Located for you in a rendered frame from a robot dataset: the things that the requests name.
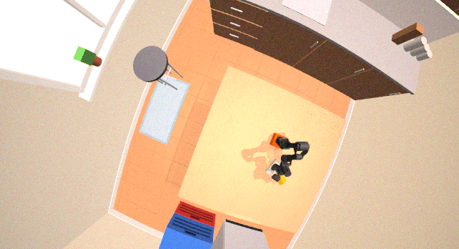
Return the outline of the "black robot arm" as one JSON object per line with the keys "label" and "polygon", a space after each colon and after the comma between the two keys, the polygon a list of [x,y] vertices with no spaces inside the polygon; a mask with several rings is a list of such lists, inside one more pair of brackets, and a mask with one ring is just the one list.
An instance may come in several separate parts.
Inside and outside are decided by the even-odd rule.
{"label": "black robot arm", "polygon": [[[308,153],[310,149],[310,144],[308,142],[290,142],[288,138],[284,138],[279,135],[277,136],[275,142],[283,150],[290,150],[290,148],[294,149],[293,155],[282,155],[280,160],[280,168],[282,169],[284,176],[289,177],[292,174],[289,168],[289,166],[292,166],[292,160],[302,160],[303,157]],[[300,154],[297,154],[297,151],[302,152]],[[279,165],[275,163],[271,166],[271,170],[276,170],[275,172],[277,172],[278,167]]]}

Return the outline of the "yellow square cup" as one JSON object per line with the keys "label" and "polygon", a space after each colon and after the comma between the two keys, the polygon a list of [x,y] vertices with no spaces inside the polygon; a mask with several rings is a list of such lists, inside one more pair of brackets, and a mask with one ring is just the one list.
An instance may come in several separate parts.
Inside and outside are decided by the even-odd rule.
{"label": "yellow square cup", "polygon": [[279,183],[280,185],[283,185],[283,184],[287,181],[287,179],[284,178],[284,175],[283,175],[283,176],[280,176],[280,178],[281,178],[281,179],[278,181],[278,183]]}

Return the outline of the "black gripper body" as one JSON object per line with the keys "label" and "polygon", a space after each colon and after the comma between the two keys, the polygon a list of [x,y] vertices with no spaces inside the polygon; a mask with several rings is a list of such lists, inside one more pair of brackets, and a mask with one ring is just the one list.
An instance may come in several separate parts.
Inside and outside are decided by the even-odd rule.
{"label": "black gripper body", "polygon": [[284,175],[282,169],[280,168],[280,166],[278,167],[277,174],[274,174],[272,176],[272,179],[275,180],[276,182],[278,182],[280,180],[280,176]]}

